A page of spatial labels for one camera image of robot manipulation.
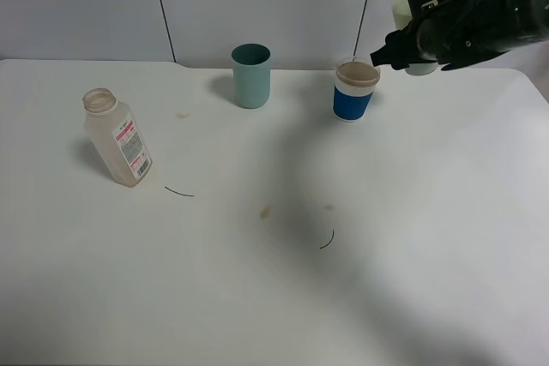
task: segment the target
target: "teal cup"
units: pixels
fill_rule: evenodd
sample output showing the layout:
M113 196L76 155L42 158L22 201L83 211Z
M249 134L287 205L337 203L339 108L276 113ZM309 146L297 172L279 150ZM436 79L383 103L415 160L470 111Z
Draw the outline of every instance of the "teal cup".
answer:
M271 90L271 52L263 45L240 45L231 54L238 103L248 109L265 105Z

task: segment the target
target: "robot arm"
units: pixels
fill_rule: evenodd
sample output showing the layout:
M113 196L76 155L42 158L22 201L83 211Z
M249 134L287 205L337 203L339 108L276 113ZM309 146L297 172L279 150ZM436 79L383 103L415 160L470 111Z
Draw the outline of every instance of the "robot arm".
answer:
M413 19L371 54L374 66L438 62L459 69L549 39L549 0L408 1Z

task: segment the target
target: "bottle label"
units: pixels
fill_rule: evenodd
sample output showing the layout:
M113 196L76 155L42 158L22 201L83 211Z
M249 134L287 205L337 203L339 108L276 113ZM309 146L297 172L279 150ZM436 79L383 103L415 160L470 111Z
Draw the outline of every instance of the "bottle label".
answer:
M139 179L151 165L151 158L143 146L141 137L137 133L136 124L129 113L112 131L112 136L114 136L134 177Z

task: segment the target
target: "plastic bottle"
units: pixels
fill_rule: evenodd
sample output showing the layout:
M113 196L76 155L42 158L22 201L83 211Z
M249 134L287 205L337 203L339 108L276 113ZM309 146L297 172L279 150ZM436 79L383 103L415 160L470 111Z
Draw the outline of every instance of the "plastic bottle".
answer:
M153 160L130 107L108 89L90 90L82 99L86 129L115 182L133 188L148 173Z

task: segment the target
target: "table surface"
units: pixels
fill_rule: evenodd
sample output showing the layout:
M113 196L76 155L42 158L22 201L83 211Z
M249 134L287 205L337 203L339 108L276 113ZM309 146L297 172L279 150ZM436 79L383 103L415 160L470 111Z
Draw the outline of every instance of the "table surface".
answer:
M133 189L85 135L94 87L153 156ZM332 87L274 70L246 110L224 69L0 62L0 362L547 365L549 106L528 78L383 69L353 124Z

